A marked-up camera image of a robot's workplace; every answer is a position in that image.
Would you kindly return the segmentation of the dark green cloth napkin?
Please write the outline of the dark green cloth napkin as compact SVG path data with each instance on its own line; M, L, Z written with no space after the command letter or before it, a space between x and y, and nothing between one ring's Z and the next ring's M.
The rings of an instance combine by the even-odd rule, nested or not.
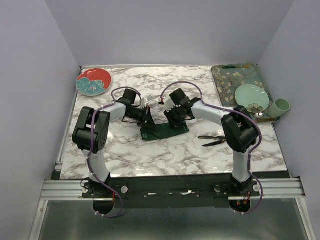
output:
M150 142L176 137L189 132L188 126L183 123L175 128L169 123L162 124L145 124L141 129L141 137L143 141Z

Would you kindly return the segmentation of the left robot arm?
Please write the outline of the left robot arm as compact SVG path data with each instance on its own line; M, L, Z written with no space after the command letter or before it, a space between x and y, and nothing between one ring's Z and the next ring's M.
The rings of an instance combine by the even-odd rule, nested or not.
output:
M110 122L117 119L130 118L138 126L152 123L152 115L148 102L152 97L142 97L141 93L132 87L123 87L122 97L116 99L113 95L110 104L97 109L85 106L77 119L72 141L86 157L90 172L89 179L96 182L93 191L101 198L107 197L111 185L107 182L110 171L106 167L103 149L108 140Z

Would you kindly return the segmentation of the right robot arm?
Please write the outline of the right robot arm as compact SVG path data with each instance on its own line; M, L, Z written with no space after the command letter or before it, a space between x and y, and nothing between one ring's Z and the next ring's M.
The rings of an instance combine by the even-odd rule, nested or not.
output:
M223 108L204 103L201 98L190 99L182 89L177 89L167 99L161 99L164 115L177 128L187 118L203 119L222 126L225 140L233 150L233 170L230 177L230 191L241 196L247 192L253 177L251 175L251 153L260 140L261 131L246 108Z

